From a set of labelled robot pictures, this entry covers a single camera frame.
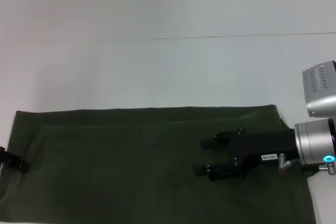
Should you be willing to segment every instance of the blue led ring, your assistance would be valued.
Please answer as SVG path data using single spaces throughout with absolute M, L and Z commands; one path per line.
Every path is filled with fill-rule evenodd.
M 333 161 L 335 160 L 335 158 L 334 158 L 333 156 L 325 156 L 325 157 L 323 158 L 323 160 L 324 160 L 325 162 L 333 162 Z

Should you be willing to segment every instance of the label sticker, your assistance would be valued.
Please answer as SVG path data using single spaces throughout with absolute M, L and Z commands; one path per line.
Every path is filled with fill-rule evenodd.
M 272 159 L 278 159 L 278 155 L 277 154 L 262 155 L 261 159 L 262 159 L 262 161 L 268 161 L 268 160 L 272 160 Z

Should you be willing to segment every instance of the green fabric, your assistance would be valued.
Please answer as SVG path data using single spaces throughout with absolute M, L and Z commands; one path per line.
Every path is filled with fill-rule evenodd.
M 18 112 L 9 151 L 31 169 L 3 169 L 0 221 L 315 223 L 300 171 L 258 166 L 244 179 L 216 182 L 193 175 L 194 164 L 226 160 L 201 150 L 200 139 L 238 127 L 266 133 L 286 125 L 275 106 Z

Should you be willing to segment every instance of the dark green cloth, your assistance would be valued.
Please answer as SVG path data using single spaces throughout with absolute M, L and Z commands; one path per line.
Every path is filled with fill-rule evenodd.
M 245 127 L 281 131 L 273 105 L 55 113 L 18 112 L 9 151 L 27 174 L 4 168 L 0 221 L 42 223 L 315 223 L 307 179 L 258 166 L 209 182 L 198 163 L 225 162 L 200 139 Z

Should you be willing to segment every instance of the table surface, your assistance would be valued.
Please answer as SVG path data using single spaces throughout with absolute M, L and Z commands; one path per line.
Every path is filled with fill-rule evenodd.
M 15 111 L 275 104 L 336 55 L 334 0 L 0 0 L 0 145 Z M 331 223 L 335 178 L 308 179 Z

